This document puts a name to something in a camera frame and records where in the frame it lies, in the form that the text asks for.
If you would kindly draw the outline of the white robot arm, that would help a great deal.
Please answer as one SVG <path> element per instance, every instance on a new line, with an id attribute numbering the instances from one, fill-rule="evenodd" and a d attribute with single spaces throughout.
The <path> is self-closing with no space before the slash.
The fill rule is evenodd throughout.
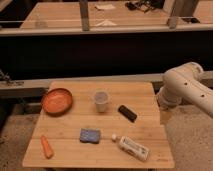
<path id="1" fill-rule="evenodd" d="M 197 106 L 213 118 L 213 90 L 201 83 L 204 70 L 196 62 L 188 62 L 167 70 L 163 76 L 163 86 L 156 94 L 162 111 L 160 123 L 165 124 L 171 117 L 173 108 L 182 100 Z"/>

